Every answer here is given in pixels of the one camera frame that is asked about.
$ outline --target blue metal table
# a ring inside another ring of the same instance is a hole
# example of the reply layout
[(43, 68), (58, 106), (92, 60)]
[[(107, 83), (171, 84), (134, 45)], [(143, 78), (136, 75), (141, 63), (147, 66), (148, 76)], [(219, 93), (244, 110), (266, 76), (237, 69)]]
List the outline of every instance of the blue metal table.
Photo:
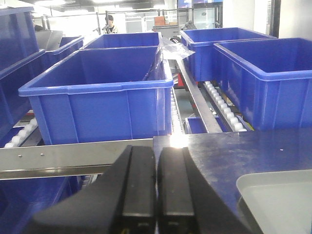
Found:
[(163, 147), (188, 147), (206, 181), (240, 219), (240, 176), (312, 169), (312, 128), (157, 136), (156, 158)]

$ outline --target stainless steel rail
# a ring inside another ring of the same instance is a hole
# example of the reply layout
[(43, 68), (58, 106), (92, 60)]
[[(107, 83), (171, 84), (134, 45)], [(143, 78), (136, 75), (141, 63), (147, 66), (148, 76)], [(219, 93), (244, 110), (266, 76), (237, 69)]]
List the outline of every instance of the stainless steel rail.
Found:
[(203, 121), (203, 124), (205, 126), (205, 129), (208, 133), (221, 133), (222, 130), (217, 123), (214, 115), (210, 111), (204, 97), (202, 96), (202, 93), (200, 92), (197, 84), (193, 79), (189, 77), (187, 74), (183, 61), (182, 60), (177, 60), (178, 66), (180, 68), (180, 71), (183, 75), (185, 84), (188, 87), (188, 90), (190, 92), (191, 98), (194, 101), (198, 114), (200, 115), (200, 118)]
[(127, 145), (152, 147), (153, 139), (2, 148), (0, 180), (101, 174)]

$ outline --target crate rim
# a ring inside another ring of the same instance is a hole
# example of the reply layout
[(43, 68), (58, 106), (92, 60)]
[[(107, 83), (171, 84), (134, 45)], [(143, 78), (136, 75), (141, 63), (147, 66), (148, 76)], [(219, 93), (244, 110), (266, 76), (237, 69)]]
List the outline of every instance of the crate rim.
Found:
[[(216, 31), (216, 30), (224, 30), (224, 29), (239, 29), (239, 30), (244, 30), (247, 32), (251, 32), (251, 33), (255, 33), (258, 34), (260, 36), (265, 36), (265, 38), (263, 39), (275, 39), (276, 37), (270, 36), (270, 35), (266, 35), (260, 32), (256, 32), (253, 30), (249, 30), (246, 28), (241, 28), (241, 27), (230, 27), (230, 28), (211, 28), (211, 29), (190, 29), (190, 30), (186, 30), (186, 31)], [(180, 31), (181, 36), (186, 40), (186, 42), (191, 46), (191, 47), (202, 47), (202, 46), (207, 46), (207, 45), (211, 45), (211, 44), (215, 44), (215, 43), (221, 43), (221, 42), (226, 42), (226, 41), (245, 41), (245, 40), (257, 40), (257, 39), (262, 39), (262, 38), (254, 38), (254, 39), (237, 39), (237, 40), (214, 40), (214, 41), (201, 41), (201, 42), (194, 42), (193, 39), (191, 39), (189, 37), (189, 35), (187, 35), (184, 30)]]
[(68, 48), (70, 48), (74, 44), (82, 41), (83, 39), (84, 39), (84, 36), (81, 36), (79, 38), (76, 38), (76, 39), (72, 40), (70, 43), (67, 43), (67, 44), (63, 45), (59, 49), (57, 49), (57, 50), (49, 50), (49, 51), (47, 51), (47, 53), (49, 53), (50, 55), (59, 55), (60, 53), (64, 52), (65, 50), (67, 50)]
[[(155, 46), (143, 46), (143, 48), (155, 47)], [(171, 75), (169, 62), (163, 59), (165, 79), (162, 80), (146, 80), (146, 81), (134, 81), (134, 82), (116, 82), (116, 83), (98, 83), (98, 84), (78, 84), (78, 85), (63, 85), (63, 86), (49, 86), (49, 87), (32, 87), (38, 80), (43, 78), (47, 73), (56, 69), (60, 64), (66, 62), (71, 57), (77, 53), (81, 53), (81, 50), (73, 52), (71, 55), (67, 56), (65, 59), (57, 62), (52, 67), (23, 85), (19, 88), (19, 96), (21, 97), (31, 97), (31, 96), (46, 96), (46, 95), (56, 95), (56, 94), (91, 94), (91, 93), (107, 93), (107, 92), (122, 92), (128, 90), (143, 90), (143, 89), (156, 89), (156, 88), (171, 88), (173, 86), (173, 78)]]
[[(118, 35), (134, 35), (134, 34), (158, 34), (158, 39), (159, 39), (159, 45), (154, 45), (154, 46), (163, 46), (162, 43), (162, 37), (161, 37), (161, 33), (160, 32), (148, 32), (148, 33), (118, 33)], [(90, 46), (93, 42), (95, 42), (97, 39), (99, 39), (100, 37), (103, 37), (105, 35), (105, 37), (113, 37), (115, 34), (101, 34), (98, 35), (96, 38), (94, 38), (93, 40), (91, 40), (90, 42), (88, 42), (86, 45), (82, 46), (80, 48), (80, 50), (95, 50), (95, 49), (102, 49), (102, 48), (86, 48), (88, 46)], [(128, 47), (138, 47), (138, 46), (124, 46), (121, 48), (128, 48)]]
[(6, 77), (7, 75), (15, 72), (17, 69), (21, 68), (22, 66), (30, 63), (31, 61), (39, 58), (41, 55), (45, 53), (45, 50), (40, 49), (38, 52), (33, 53), (32, 55), (12, 64), (11, 66), (3, 69), (0, 71), (0, 80)]
[[(268, 41), (268, 40), (306, 40), (303, 38), (283, 38), (283, 39), (262, 39), (262, 40), (252, 40), (252, 41)], [(307, 79), (307, 76), (312, 76), (312, 69), (311, 70), (301, 70), (301, 71), (285, 71), (285, 72), (265, 72), (262, 69), (258, 68), (257, 66), (253, 65), (251, 62), (248, 62), (241, 56), (235, 54), (231, 50), (222, 46), (223, 44), (228, 43), (246, 43), (250, 42), (250, 40), (246, 41), (229, 41), (224, 43), (216, 43), (214, 44), (214, 48), (222, 53), (223, 55), (227, 56), (230, 60), (235, 62), (236, 64), (241, 65), (244, 69), (248, 72), (252, 73), (258, 80), (270, 82), (270, 81), (288, 81), (288, 80), (296, 80), (296, 79)], [(282, 78), (285, 74), (288, 74), (288, 79)]]

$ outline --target blue plastic bin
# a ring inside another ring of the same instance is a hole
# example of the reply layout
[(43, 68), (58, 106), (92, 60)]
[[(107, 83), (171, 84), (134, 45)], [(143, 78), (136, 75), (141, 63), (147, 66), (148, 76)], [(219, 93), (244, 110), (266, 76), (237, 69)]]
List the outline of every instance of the blue plastic bin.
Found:
[(207, 133), (207, 131), (201, 118), (190, 117), (185, 118), (185, 133), (197, 134), (197, 133)]
[(0, 234), (20, 234), (31, 216), (77, 192), (78, 176), (0, 181)]
[(312, 126), (312, 41), (215, 44), (217, 81), (258, 130)]
[(0, 71), (39, 51), (33, 7), (0, 10)]
[(45, 67), (49, 68), (55, 63), (69, 56), (74, 51), (83, 46), (84, 37), (62, 37), (59, 49), (46, 51), (43, 58), (45, 59)]
[(154, 33), (127, 33), (103, 34), (89, 42), (81, 49), (156, 46), (161, 43), (161, 34)]
[(79, 50), (21, 87), (45, 144), (171, 133), (169, 64), (150, 69), (158, 49)]
[(240, 41), (251, 39), (268, 39), (272, 36), (242, 28), (214, 28), (186, 30), (180, 32), (182, 43), (195, 51), (188, 57), (187, 65), (196, 81), (214, 80), (213, 44), (223, 41)]
[(0, 71), (0, 139), (31, 109), (26, 97), (19, 97), (18, 89), (42, 73), (44, 50)]

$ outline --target white tray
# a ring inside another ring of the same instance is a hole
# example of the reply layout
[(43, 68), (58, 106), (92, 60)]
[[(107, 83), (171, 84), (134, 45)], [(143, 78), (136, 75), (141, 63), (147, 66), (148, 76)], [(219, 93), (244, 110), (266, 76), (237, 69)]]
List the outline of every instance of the white tray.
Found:
[(264, 234), (310, 234), (312, 170), (247, 174), (236, 185)]

